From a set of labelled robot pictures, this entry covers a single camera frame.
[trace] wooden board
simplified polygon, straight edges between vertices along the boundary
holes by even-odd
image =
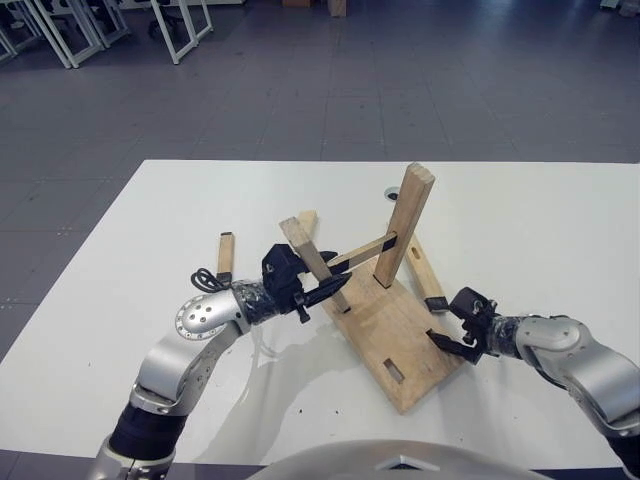
[[[411,236],[405,258],[413,279],[418,285],[420,298],[424,300],[429,311],[437,313],[449,310],[447,297],[415,234]]]
[[[398,235],[396,246],[380,254],[375,268],[375,277],[385,288],[389,287],[396,278],[402,257],[420,219],[433,182],[435,177],[419,163],[412,163],[405,171],[398,200],[387,229],[387,233],[395,232]]]
[[[307,235],[313,237],[318,223],[318,213],[315,210],[303,210],[298,214],[298,221]]]
[[[361,247],[351,250],[343,255],[338,255],[327,262],[327,266],[332,269],[333,273],[342,273],[356,268],[370,258],[379,255],[380,252],[394,248],[396,243],[396,234],[387,233],[386,235],[373,240]]]
[[[233,275],[233,253],[235,237],[231,232],[220,234],[220,247],[218,248],[218,273],[216,277],[224,284],[231,282]]]
[[[327,267],[327,264],[320,256],[320,252],[296,217],[291,217],[280,222],[280,229],[284,233],[284,236],[287,237],[287,240],[295,252],[300,256],[318,281],[331,277],[329,267]],[[331,299],[335,302],[340,312],[349,310],[349,303],[342,293],[335,293]]]
[[[341,292],[351,310],[322,306],[358,352],[398,412],[404,413],[463,361],[439,350],[426,332],[446,333],[397,280],[383,288],[373,277],[375,260],[352,271]]]

